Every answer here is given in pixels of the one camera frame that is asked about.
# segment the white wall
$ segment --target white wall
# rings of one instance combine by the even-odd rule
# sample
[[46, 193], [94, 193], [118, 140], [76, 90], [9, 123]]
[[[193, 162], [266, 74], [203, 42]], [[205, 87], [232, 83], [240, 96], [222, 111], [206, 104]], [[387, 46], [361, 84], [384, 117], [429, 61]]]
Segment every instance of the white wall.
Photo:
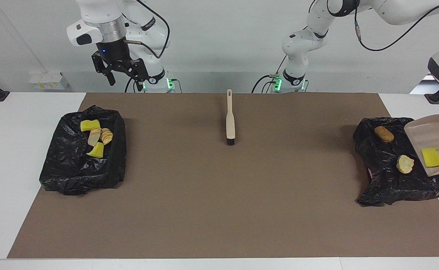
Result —
[[[412, 4], [423, 0], [409, 0]], [[310, 0], [149, 0], [172, 29], [164, 65], [188, 92], [248, 92], [276, 71], [281, 40], [305, 26]], [[32, 91], [29, 73], [61, 71], [73, 91], [121, 92], [94, 71], [94, 45], [73, 47], [66, 27], [80, 19], [74, 0], [0, 0], [0, 87]], [[408, 27], [386, 24], [373, 10], [358, 15], [363, 41], [379, 48]], [[338, 18], [329, 44], [309, 53], [309, 91], [409, 93], [439, 51], [439, 15], [426, 18], [401, 42], [369, 52], [357, 41], [353, 17]]]

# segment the wooden handle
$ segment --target wooden handle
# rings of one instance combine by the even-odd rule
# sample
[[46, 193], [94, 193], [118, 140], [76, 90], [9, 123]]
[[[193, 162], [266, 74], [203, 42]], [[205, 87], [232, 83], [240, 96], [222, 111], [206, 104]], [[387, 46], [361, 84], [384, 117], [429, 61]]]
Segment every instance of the wooden handle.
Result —
[[236, 138], [236, 127], [234, 124], [233, 115], [233, 90], [228, 89], [226, 95], [228, 99], [228, 114], [226, 115], [226, 138], [232, 140]]

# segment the brush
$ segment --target brush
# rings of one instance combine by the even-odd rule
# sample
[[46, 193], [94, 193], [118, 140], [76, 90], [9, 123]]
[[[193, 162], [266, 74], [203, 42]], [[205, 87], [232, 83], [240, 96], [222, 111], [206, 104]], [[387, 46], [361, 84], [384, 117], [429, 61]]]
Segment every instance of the brush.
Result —
[[234, 145], [234, 140], [236, 139], [236, 128], [234, 125], [234, 115], [233, 115], [233, 90], [228, 89], [228, 114], [226, 115], [226, 139], [228, 145]]

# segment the beige tray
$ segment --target beige tray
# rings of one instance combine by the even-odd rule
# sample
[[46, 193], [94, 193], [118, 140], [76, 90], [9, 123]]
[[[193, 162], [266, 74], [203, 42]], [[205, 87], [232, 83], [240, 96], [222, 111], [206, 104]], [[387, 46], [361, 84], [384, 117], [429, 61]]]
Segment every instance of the beige tray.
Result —
[[421, 149], [439, 147], [439, 114], [426, 116], [425, 118], [412, 121], [404, 127], [404, 130], [416, 150], [416, 154], [418, 154], [428, 176], [438, 175], [439, 167], [427, 168], [425, 166]]

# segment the food item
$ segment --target food item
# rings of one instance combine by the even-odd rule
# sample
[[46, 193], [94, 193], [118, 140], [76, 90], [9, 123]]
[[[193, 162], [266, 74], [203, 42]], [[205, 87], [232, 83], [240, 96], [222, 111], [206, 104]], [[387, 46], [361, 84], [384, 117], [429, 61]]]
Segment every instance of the food item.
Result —
[[410, 159], [408, 156], [402, 155], [399, 157], [396, 167], [400, 172], [408, 174], [413, 171], [414, 159]]
[[374, 129], [374, 133], [385, 143], [390, 143], [394, 140], [394, 135], [385, 127], [378, 126]]
[[84, 131], [89, 131], [92, 128], [101, 128], [101, 125], [99, 124], [98, 120], [93, 120], [93, 121], [84, 120], [81, 122], [80, 127], [81, 127], [81, 131], [84, 132]]
[[89, 133], [88, 144], [94, 147], [98, 143], [100, 137], [101, 128], [93, 127], [91, 133]]
[[113, 132], [109, 128], [101, 129], [101, 141], [104, 145], [107, 145], [113, 140]]
[[424, 164], [428, 168], [434, 168], [439, 167], [439, 148], [438, 147], [432, 147], [432, 148], [423, 148], [421, 149], [421, 152], [424, 157]]
[[91, 156], [93, 158], [102, 159], [104, 155], [104, 144], [97, 143], [93, 150], [91, 152], [87, 153], [86, 155]]

